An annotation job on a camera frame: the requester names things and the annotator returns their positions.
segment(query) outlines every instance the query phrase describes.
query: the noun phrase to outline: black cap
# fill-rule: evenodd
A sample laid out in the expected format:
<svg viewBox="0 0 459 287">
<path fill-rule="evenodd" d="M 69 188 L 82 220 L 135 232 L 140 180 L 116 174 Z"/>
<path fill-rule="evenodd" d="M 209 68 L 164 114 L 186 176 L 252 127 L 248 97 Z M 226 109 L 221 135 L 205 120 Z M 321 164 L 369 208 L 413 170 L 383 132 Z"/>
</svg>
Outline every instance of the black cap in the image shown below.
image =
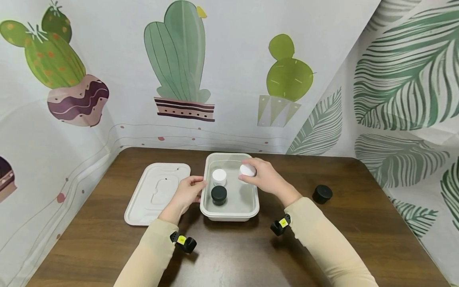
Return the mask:
<svg viewBox="0 0 459 287">
<path fill-rule="evenodd" d="M 318 185 L 313 193 L 313 200 L 318 204 L 324 204 L 333 196 L 333 192 L 328 186 Z"/>
<path fill-rule="evenodd" d="M 216 186 L 210 192 L 212 200 L 221 202 L 226 199 L 226 188 L 224 186 Z"/>
</svg>

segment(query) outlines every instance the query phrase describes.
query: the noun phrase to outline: wooden table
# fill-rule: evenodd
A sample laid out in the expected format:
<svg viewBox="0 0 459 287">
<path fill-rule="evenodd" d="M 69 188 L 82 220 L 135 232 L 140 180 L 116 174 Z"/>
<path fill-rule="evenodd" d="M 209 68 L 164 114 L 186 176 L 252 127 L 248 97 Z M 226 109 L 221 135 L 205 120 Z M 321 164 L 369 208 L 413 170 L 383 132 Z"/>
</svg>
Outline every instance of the wooden table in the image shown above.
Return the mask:
<svg viewBox="0 0 459 287">
<path fill-rule="evenodd" d="M 112 286 L 145 228 L 123 215 L 145 167 L 186 163 L 202 175 L 210 152 L 150 148 L 122 151 L 63 233 L 28 286 Z M 354 246 L 382 286 L 449 286 L 366 167 L 352 158 L 253 154 L 270 161 L 304 196 L 316 185 L 332 188 L 320 206 Z M 328 286 L 308 251 L 289 229 L 269 229 L 284 213 L 259 191 L 260 212 L 248 222 L 212 222 L 199 206 L 182 217 L 180 232 L 196 239 L 191 255 L 179 248 L 160 286 Z"/>
</svg>

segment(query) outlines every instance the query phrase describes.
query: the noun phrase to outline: white plastic container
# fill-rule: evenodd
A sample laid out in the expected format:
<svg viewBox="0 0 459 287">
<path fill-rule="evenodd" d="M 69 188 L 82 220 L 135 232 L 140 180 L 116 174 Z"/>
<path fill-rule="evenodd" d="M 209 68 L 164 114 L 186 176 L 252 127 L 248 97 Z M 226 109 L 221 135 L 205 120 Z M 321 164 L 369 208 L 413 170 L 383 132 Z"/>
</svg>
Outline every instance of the white plastic container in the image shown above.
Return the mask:
<svg viewBox="0 0 459 287">
<path fill-rule="evenodd" d="M 148 226 L 174 196 L 179 182 L 190 176 L 185 163 L 153 163 L 146 167 L 129 201 L 124 221 L 129 225 Z"/>
<path fill-rule="evenodd" d="M 251 158 L 246 153 L 211 153 L 206 159 L 204 179 L 212 182 L 212 173 L 223 169 L 226 176 L 227 199 L 225 204 L 213 204 L 211 197 L 212 184 L 208 184 L 201 194 L 201 212 L 213 221 L 248 221 L 258 214 L 260 202 L 257 187 L 243 184 L 239 179 L 241 160 Z"/>
</svg>

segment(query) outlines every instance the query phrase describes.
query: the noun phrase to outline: left hand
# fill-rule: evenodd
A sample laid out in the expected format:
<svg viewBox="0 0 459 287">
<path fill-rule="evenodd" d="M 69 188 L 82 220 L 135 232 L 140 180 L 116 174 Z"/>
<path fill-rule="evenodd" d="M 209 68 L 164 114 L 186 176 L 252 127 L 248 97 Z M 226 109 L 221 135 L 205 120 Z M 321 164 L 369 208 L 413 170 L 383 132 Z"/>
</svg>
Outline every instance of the left hand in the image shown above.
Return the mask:
<svg viewBox="0 0 459 287">
<path fill-rule="evenodd" d="M 177 191 L 169 204 L 159 214 L 158 218 L 177 225 L 180 217 L 188 210 L 192 203 L 201 201 L 201 191 L 207 183 L 202 176 L 189 176 L 182 179 Z"/>
</svg>

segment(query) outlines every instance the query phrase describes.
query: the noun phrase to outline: hand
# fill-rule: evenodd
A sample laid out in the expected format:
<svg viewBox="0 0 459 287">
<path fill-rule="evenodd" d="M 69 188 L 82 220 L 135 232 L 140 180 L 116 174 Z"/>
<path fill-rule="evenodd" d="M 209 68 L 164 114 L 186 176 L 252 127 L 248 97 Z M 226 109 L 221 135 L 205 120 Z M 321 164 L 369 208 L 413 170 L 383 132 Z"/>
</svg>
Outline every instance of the hand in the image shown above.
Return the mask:
<svg viewBox="0 0 459 287">
<path fill-rule="evenodd" d="M 257 170 L 257 174 L 255 176 L 241 174 L 239 179 L 248 184 L 256 185 L 265 192 L 276 195 L 285 207 L 302 197 L 290 183 L 277 173 L 270 162 L 259 158 L 248 158 L 241 161 L 241 163 L 253 165 Z"/>
<path fill-rule="evenodd" d="M 182 179 L 169 204 L 159 214 L 158 218 L 177 225 L 180 217 L 192 203 L 201 201 L 201 191 L 207 183 L 202 176 L 189 176 Z"/>
</svg>

